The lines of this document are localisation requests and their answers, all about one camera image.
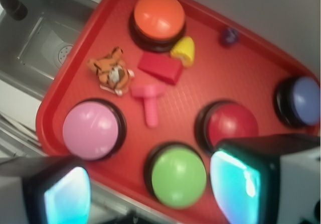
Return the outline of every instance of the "plastic tray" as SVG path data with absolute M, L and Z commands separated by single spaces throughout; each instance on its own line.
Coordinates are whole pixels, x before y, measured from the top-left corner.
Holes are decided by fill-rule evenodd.
M 118 97 L 100 89 L 98 79 L 86 66 L 120 46 L 134 84 L 158 82 L 138 70 L 143 54 L 129 35 L 128 20 L 137 0 L 102 0 L 85 26 L 71 53 L 45 96 L 37 115 L 37 135 L 49 155 L 68 155 L 62 137 L 67 113 L 79 102 L 103 98 L 116 104 L 128 126 L 120 151 L 110 159 L 87 162 L 91 178 L 185 223 L 225 223 L 211 191 L 210 182 L 202 198 L 192 207 L 175 210 L 155 200 L 143 181 L 143 166 L 149 152 L 162 142 L 177 140 L 194 147 L 209 171 L 210 158 L 198 147 L 194 123 L 206 104 L 230 99 L 248 107 L 256 116 L 259 134 L 310 133 L 318 127 L 291 129 L 284 126 L 273 109 L 277 84 L 290 76 L 313 74 L 275 46 L 192 0 L 179 0 L 186 12 L 186 35 L 196 44 L 195 65 L 183 71 L 176 86 L 168 85 L 158 99 L 159 126 L 145 125 L 142 101 L 127 93 Z M 220 32 L 231 26 L 240 41 L 226 49 L 218 44 Z

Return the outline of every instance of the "pink button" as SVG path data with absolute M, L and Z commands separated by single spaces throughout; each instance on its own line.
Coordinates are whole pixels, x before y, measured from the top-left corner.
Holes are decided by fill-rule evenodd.
M 222 139 L 257 136 L 258 124 L 246 107 L 226 103 L 213 111 L 208 120 L 207 134 L 214 147 Z
M 63 125 L 63 139 L 72 154 L 85 160 L 96 160 L 113 149 L 118 128 L 117 119 L 107 106 L 87 101 L 68 113 Z

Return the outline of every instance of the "purple bead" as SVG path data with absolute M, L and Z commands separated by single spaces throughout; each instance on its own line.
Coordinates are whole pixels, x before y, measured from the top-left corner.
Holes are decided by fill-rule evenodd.
M 227 28 L 222 34 L 222 43 L 224 46 L 232 46 L 239 40 L 239 33 L 233 28 Z

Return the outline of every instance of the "small purple object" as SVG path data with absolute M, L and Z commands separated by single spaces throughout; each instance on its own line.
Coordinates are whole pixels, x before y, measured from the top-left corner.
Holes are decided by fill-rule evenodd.
M 116 145 L 118 132 L 118 121 L 113 111 L 95 101 L 75 106 L 63 125 L 66 147 L 85 160 L 96 160 L 107 155 Z
M 310 77 L 301 77 L 293 85 L 290 103 L 294 115 L 309 126 L 320 121 L 320 87 Z
M 232 46 L 239 40 L 239 33 L 233 28 L 228 27 L 222 34 L 222 44 L 224 46 Z

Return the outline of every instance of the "green button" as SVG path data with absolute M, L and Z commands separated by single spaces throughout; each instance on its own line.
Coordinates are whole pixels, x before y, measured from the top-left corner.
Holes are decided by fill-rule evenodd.
M 206 186 L 206 170 L 201 158 L 186 148 L 171 148 L 156 160 L 151 182 L 156 197 L 172 208 L 193 205 Z

